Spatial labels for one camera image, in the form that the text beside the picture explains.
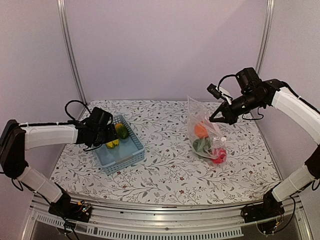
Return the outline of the yellow toy banana bunch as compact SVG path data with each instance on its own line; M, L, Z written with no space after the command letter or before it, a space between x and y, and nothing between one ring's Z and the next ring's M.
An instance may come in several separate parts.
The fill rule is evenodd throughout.
M115 139L115 140L113 140L113 141L110 141L110 142L106 143L105 145L106 145L106 147L107 147L108 149L114 149L114 148L117 147L119 144L120 144L119 139Z

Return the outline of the orange toy fruit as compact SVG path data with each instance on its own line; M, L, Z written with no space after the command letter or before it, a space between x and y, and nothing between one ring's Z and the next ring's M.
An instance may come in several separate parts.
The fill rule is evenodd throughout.
M194 133L200 139L204 139L204 138L207 138L209 136L209 134L207 132L207 129L206 129L206 127L205 127L205 125L204 125L204 123L202 121L197 123L194 126Z

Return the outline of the green orange toy mango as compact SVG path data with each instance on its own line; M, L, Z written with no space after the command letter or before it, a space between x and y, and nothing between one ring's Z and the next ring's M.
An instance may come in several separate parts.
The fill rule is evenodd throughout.
M130 136L128 129L123 123L115 124L115 130L119 138L126 139Z

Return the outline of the clear zip top bag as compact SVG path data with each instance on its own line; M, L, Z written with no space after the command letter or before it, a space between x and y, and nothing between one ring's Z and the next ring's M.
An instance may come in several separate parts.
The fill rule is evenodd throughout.
M211 165L227 160L226 137L219 126L209 121L206 106L190 96L187 97L187 133L191 150Z

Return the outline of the green toy watermelon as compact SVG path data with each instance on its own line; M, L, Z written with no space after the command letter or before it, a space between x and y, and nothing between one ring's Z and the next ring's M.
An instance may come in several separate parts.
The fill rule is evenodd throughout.
M194 152L201 157L210 158L213 155L209 137L194 140L192 147Z

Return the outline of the red toy apple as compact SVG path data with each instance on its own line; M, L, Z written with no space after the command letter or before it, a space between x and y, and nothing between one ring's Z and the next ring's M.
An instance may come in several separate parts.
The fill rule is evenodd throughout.
M227 151L224 148L214 148L210 159L214 164L222 164L227 159Z

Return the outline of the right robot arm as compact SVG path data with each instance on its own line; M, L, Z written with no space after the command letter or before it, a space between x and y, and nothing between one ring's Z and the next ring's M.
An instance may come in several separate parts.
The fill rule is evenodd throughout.
M251 110L273 107L300 128L300 131L291 132L286 138L287 142L297 144L298 141L305 141L303 146L307 149L316 147L300 168L264 195L265 202L259 206L258 213L262 218L269 218L278 210L278 203L295 193L302 192L320 178L320 112L299 96L288 83L278 79L261 80L252 67L244 68L230 76L236 79L241 96L232 98L229 92L223 91L222 80L217 85L210 84L207 91L217 100L223 100L210 116L210 122L233 125L239 116Z

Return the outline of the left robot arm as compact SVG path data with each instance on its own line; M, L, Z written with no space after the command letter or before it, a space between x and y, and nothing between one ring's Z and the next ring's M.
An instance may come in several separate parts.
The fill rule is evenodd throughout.
M94 107L83 120L19 123L7 121L0 136L0 165L5 176L18 180L33 192L44 196L63 216L74 213L68 195L41 172L30 166L26 153L34 149L56 146L83 145L86 152L95 150L117 139L111 113Z

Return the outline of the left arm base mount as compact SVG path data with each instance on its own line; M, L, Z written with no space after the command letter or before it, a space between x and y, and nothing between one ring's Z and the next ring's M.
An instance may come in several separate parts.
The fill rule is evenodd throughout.
M92 214L92 205L84 200L71 202L71 196L65 191L57 202L51 202L48 212L66 220L88 223Z

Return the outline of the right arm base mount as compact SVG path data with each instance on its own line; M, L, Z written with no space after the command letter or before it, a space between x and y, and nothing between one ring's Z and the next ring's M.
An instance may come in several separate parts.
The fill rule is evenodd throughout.
M284 207L282 202L278 202L272 190L266 192L262 198L262 203L245 205L240 212L245 223L259 222L257 229L264 235L271 235L276 232L280 223L284 219Z

